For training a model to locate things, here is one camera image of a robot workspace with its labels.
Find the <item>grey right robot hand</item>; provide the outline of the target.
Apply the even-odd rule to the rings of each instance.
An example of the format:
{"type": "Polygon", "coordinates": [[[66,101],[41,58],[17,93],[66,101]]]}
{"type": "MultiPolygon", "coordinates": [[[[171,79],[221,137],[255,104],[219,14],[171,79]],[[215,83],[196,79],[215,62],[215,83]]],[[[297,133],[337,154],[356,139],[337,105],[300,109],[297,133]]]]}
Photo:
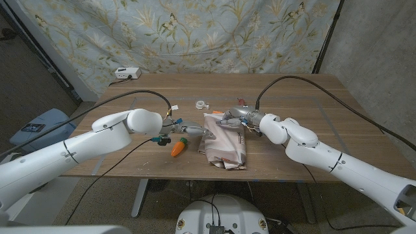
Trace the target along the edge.
{"type": "Polygon", "coordinates": [[[257,128],[264,116],[265,113],[256,110],[254,107],[234,106],[224,113],[222,119],[219,120],[217,124],[229,125],[232,127],[242,124],[248,127],[257,128]]]}

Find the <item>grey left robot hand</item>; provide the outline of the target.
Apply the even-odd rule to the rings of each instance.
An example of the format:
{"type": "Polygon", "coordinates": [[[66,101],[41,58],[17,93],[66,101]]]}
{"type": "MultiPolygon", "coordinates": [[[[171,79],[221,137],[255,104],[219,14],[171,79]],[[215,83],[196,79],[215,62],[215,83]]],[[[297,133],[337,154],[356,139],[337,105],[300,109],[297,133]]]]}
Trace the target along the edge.
{"type": "Polygon", "coordinates": [[[203,139],[215,139],[216,136],[207,128],[192,121],[177,119],[163,123],[160,134],[179,133],[187,134],[189,137],[202,137],[203,139]]]}

